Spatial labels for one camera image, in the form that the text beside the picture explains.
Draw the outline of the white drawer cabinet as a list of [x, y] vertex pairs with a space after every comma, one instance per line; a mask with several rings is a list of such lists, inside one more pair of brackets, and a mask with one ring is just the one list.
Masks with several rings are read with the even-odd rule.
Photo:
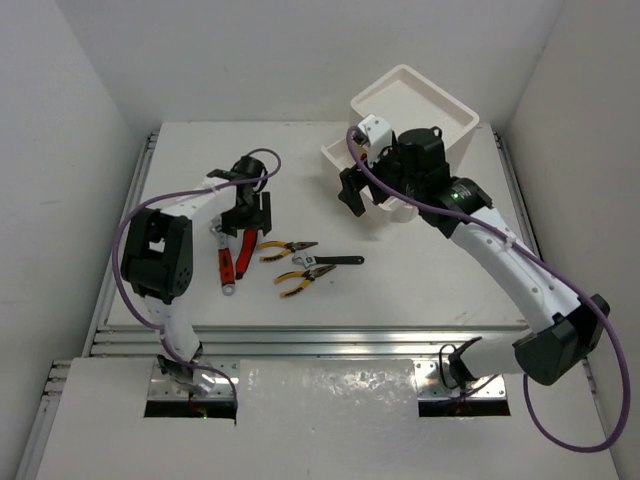
[[356, 216], [369, 209], [419, 214], [441, 224], [406, 198], [454, 210], [466, 200], [450, 195], [470, 182], [456, 170], [479, 116], [413, 68], [399, 65], [351, 100], [349, 165], [340, 170], [341, 200]]

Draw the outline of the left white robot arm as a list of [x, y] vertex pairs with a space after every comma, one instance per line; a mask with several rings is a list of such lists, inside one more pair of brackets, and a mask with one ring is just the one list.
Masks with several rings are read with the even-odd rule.
[[228, 170], [209, 172], [192, 190], [152, 197], [121, 222], [112, 245], [116, 286], [129, 310], [131, 289], [149, 314], [134, 317], [158, 332], [166, 357], [180, 366], [197, 368], [202, 351], [181, 297], [194, 273], [194, 235], [210, 227], [219, 236], [243, 237], [254, 252], [260, 236], [272, 229], [271, 201], [266, 185], [277, 174], [258, 159], [259, 149], [241, 156]]

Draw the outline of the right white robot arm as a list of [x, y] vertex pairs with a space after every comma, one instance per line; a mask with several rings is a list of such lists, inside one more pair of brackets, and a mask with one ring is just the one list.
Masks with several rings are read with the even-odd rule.
[[442, 132], [437, 127], [387, 129], [374, 149], [369, 127], [351, 127], [347, 147], [355, 166], [340, 173], [339, 199], [356, 215], [365, 212], [360, 192], [375, 204], [394, 196], [416, 206], [420, 217], [472, 256], [523, 315], [530, 332], [494, 343], [475, 338], [448, 357], [448, 373], [464, 388], [485, 376], [523, 373], [545, 386], [554, 384], [597, 346], [610, 312], [599, 295], [586, 305], [556, 275], [541, 268], [510, 230], [491, 197], [473, 180], [451, 173]]

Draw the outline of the red utility knife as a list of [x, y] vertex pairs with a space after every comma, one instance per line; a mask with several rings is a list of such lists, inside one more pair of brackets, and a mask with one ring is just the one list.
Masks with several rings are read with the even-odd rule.
[[241, 280], [247, 273], [252, 256], [258, 243], [257, 229], [245, 229], [243, 232], [241, 249], [235, 265], [235, 279]]

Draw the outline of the yellow pliers lower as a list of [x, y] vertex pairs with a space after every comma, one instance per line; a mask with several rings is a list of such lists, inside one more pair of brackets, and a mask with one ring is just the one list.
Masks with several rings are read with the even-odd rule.
[[278, 277], [276, 277], [273, 281], [274, 284], [283, 283], [286, 280], [299, 279], [300, 283], [293, 289], [289, 289], [286, 291], [282, 291], [279, 296], [281, 298], [290, 298], [295, 295], [298, 295], [302, 291], [304, 291], [310, 284], [315, 282], [318, 278], [326, 275], [336, 268], [335, 264], [324, 265], [315, 268], [309, 268], [306, 270], [300, 271], [291, 271], [286, 272]]

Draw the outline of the aluminium table frame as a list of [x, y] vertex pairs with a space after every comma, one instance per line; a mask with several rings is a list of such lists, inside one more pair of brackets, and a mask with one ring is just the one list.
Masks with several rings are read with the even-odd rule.
[[336, 199], [320, 148], [339, 123], [169, 122], [140, 161], [129, 200], [194, 186], [266, 146], [273, 237], [359, 254], [292, 299], [273, 278], [289, 260], [254, 263], [231, 297], [215, 247], [198, 238], [185, 302], [205, 351], [240, 381], [237, 420], [149, 418], [153, 333], [105, 281], [82, 355], [54, 364], [25, 449], [22, 479], [611, 479], [608, 454], [564, 451], [533, 426], [520, 378], [497, 379], [505, 416], [423, 418], [445, 343], [521, 333], [508, 297], [422, 222], [377, 225]]

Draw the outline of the black adjustable wrench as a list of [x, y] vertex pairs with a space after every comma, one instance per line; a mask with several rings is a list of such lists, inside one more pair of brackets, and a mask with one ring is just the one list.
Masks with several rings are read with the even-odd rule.
[[362, 265], [365, 258], [359, 255], [317, 256], [298, 252], [293, 255], [292, 262], [308, 269], [316, 265]]

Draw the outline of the red adjustable wrench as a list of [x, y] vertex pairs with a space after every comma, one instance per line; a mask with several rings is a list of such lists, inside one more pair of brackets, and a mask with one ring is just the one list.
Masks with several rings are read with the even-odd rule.
[[218, 265], [222, 293], [231, 296], [235, 293], [235, 271], [228, 244], [227, 235], [222, 231], [220, 225], [211, 227], [211, 231], [218, 243]]

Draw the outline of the white drawer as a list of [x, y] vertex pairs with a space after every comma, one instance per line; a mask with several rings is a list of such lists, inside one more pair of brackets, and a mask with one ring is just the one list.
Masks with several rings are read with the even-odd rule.
[[[329, 145], [320, 147], [322, 155], [322, 169], [324, 173], [331, 179], [333, 184], [341, 189], [342, 184], [339, 174], [350, 167], [355, 166], [355, 162], [350, 154], [344, 139], [339, 139]], [[387, 225], [391, 223], [409, 223], [416, 218], [418, 211], [401, 200], [390, 196], [381, 204], [374, 204], [371, 192], [368, 187], [360, 192], [360, 198], [363, 202], [365, 212], [363, 217], [373, 220], [378, 225]]]

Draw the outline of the yellow pliers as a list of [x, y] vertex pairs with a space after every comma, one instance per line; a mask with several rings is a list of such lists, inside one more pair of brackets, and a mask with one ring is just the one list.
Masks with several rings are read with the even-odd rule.
[[282, 291], [279, 296], [281, 298], [290, 298], [295, 295], [298, 295], [302, 291], [304, 291], [310, 284], [315, 282], [318, 278], [326, 275], [336, 268], [335, 264], [324, 265], [315, 268], [309, 268], [306, 270], [300, 271], [291, 271], [286, 272], [278, 277], [276, 277], [273, 281], [274, 284], [283, 283], [286, 280], [299, 279], [300, 283], [293, 289], [289, 289], [286, 291]]
[[317, 245], [317, 242], [313, 242], [313, 241], [306, 241], [306, 242], [267, 241], [267, 242], [258, 244], [257, 248], [259, 250], [265, 250], [270, 248], [278, 248], [280, 250], [280, 252], [275, 255], [260, 256], [259, 260], [261, 262], [269, 263], [269, 262], [278, 261], [296, 252], [311, 248], [316, 245]]

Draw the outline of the yellow pliers upper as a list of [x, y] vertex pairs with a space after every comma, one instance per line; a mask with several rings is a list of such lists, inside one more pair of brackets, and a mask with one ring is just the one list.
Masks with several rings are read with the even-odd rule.
[[306, 241], [306, 242], [267, 241], [267, 242], [258, 244], [257, 248], [259, 250], [265, 250], [270, 248], [278, 248], [280, 250], [280, 252], [275, 255], [260, 256], [259, 260], [261, 262], [269, 263], [269, 262], [278, 261], [296, 252], [311, 248], [316, 245], [317, 245], [317, 242], [313, 242], [313, 241]]

